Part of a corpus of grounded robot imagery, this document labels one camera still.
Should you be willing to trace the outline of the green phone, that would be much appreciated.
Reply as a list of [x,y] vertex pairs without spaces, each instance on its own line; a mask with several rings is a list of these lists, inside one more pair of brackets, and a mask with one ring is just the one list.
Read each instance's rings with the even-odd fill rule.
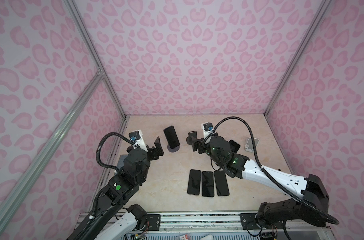
[[234,153],[234,154],[236,154],[239,151],[239,149],[240,149],[240,144],[238,144],[234,140],[230,140],[229,141],[229,145],[230,145],[231,152]]
[[188,137],[186,138],[187,144],[192,146],[196,140],[197,140],[197,131],[188,132]]

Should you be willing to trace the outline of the black phone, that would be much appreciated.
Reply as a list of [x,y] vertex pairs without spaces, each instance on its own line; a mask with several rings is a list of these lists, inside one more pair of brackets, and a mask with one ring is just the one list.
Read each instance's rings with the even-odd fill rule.
[[213,172],[203,171],[201,177],[202,196],[214,197],[214,174]]

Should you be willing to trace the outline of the purple phone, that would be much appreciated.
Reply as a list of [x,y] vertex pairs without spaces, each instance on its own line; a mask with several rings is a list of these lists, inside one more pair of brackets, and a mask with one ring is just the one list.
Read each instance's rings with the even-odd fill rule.
[[187,193],[189,195],[198,196],[200,194],[200,187],[201,187],[201,171],[190,170]]

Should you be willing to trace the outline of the white phone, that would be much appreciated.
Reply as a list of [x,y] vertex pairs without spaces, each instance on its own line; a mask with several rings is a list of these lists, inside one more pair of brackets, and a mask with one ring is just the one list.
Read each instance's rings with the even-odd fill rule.
[[226,173],[224,171],[215,171],[214,180],[215,180],[217,195],[220,197],[229,196],[230,192],[227,183]]

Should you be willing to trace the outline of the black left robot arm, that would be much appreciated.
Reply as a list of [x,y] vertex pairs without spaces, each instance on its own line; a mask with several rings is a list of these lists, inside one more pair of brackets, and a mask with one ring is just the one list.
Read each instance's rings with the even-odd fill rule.
[[[118,137],[131,145],[121,168],[105,164],[101,160],[103,145],[112,136]],[[99,190],[88,215],[70,234],[68,239],[94,240],[109,220],[127,204],[130,198],[139,191],[140,186],[148,179],[151,161],[158,160],[163,155],[164,151],[159,137],[155,140],[155,146],[150,148],[144,143],[140,131],[131,132],[129,138],[116,132],[106,134],[97,147],[96,161],[101,167],[113,169],[117,173],[106,186]]]

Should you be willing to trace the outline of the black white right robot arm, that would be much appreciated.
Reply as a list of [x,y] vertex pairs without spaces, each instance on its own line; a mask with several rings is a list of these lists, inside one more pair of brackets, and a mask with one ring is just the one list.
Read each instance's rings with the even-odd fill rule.
[[214,135],[210,140],[198,139],[195,131],[186,139],[192,150],[206,154],[214,172],[201,174],[201,189],[205,197],[212,197],[216,190],[219,196],[229,195],[227,178],[238,178],[260,183],[289,196],[288,200],[260,204],[255,216],[260,226],[268,226],[287,220],[303,220],[306,223],[325,227],[339,221],[328,213],[329,195],[322,180],[313,174],[307,177],[288,174],[259,164],[247,156],[238,154],[240,145]]

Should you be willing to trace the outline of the back left round stand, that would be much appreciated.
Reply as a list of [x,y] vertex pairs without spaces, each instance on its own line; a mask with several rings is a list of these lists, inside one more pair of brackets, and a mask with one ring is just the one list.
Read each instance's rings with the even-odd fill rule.
[[170,153],[175,153],[180,150],[180,146],[177,146],[175,148],[171,148],[170,145],[167,145],[167,149]]

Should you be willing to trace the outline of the far right white stand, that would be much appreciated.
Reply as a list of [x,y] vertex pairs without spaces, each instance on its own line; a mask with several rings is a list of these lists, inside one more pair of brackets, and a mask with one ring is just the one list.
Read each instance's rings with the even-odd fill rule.
[[251,137],[249,137],[246,142],[245,142],[245,151],[253,153],[254,150],[256,149],[256,147],[259,144],[259,139],[258,138],[254,138],[252,139]]

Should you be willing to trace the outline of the left diagonal aluminium beam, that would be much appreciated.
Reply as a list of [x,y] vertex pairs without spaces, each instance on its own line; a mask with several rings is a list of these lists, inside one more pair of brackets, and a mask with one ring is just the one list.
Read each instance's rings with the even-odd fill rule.
[[103,73],[97,73],[93,77],[92,81],[59,123],[49,140],[41,148],[39,154],[36,155],[32,164],[1,204],[0,237],[103,79]]

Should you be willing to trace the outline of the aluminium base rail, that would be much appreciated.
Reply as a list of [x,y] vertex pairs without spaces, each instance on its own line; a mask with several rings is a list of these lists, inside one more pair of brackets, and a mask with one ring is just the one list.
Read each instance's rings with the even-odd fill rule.
[[149,212],[141,220],[119,211],[90,240],[334,240],[330,227],[288,220],[260,227],[252,211]]

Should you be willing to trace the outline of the left corner aluminium post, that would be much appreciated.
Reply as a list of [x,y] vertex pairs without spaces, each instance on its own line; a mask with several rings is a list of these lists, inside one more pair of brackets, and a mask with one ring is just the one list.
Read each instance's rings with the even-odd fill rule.
[[124,113],[123,107],[118,99],[118,96],[114,90],[113,84],[111,83],[111,80],[105,70],[105,67],[103,66],[103,63],[101,61],[101,58],[97,52],[97,49],[95,47],[95,44],[92,41],[91,35],[89,34],[86,24],[81,16],[81,13],[78,9],[78,6],[75,1],[73,0],[64,0],[63,1],[69,14],[71,15],[75,26],[77,30],[79,31],[85,46],[98,70],[98,73],[102,75],[103,82],[105,86],[107,87],[108,93],[110,94],[112,101],[114,105],[116,106],[117,110],[120,113],[120,116],[125,120],[126,114]]

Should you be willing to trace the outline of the corner aluminium post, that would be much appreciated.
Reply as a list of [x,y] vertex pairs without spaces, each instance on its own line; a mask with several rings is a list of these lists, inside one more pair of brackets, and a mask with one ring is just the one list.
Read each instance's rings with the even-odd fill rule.
[[120,116],[125,120],[126,114],[124,113],[123,107],[118,99],[118,96],[114,90],[113,84],[111,83],[111,80],[105,70],[105,67],[103,66],[103,63],[101,61],[101,58],[97,52],[97,49],[95,47],[95,44],[92,41],[91,35],[89,34],[86,24],[81,16],[81,13],[78,9],[78,6],[75,1],[73,0],[64,0],[63,1],[69,14],[71,15],[75,26],[77,30],[79,31],[85,46],[98,70],[98,73],[102,75],[103,82],[105,86],[107,87],[108,93],[110,94],[112,101],[114,105],[116,106],[117,110],[120,113]]
[[294,69],[296,68],[297,64],[300,62],[300,59],[304,55],[312,38],[315,36],[317,30],[320,28],[322,21],[327,16],[328,11],[330,10],[331,6],[333,5],[333,2],[334,1],[332,1],[332,0],[321,1],[321,4],[320,4],[316,14],[314,15],[314,18],[310,22],[310,25],[309,25],[306,33],[304,34],[297,50],[295,51],[292,60],[289,62],[288,67],[287,67],[285,73],[283,74],[283,76],[277,86],[277,89],[275,90],[275,92],[271,98],[271,101],[266,108],[266,111],[264,112],[265,118],[267,118],[271,114],[273,107],[277,103],[280,94],[283,92],[285,85],[288,83]]

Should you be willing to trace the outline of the right corner aluminium post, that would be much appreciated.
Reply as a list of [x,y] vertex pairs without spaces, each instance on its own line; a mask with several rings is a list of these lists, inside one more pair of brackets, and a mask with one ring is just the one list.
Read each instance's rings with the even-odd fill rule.
[[333,2],[334,1],[332,1],[332,0],[321,1],[321,4],[320,4],[316,14],[314,15],[314,18],[310,22],[310,25],[309,25],[306,33],[304,34],[297,50],[295,51],[292,60],[289,62],[288,67],[287,67],[285,73],[283,74],[283,76],[277,86],[277,89],[275,90],[275,92],[271,98],[271,101],[266,108],[266,111],[264,112],[265,118],[267,118],[271,114],[273,107],[277,103],[280,94],[283,92],[285,85],[288,83],[294,69],[296,68],[297,64],[300,62],[300,59],[304,55],[312,38],[315,36],[317,30],[320,28],[322,21],[327,16],[328,11],[330,10],[331,6],[333,5]]

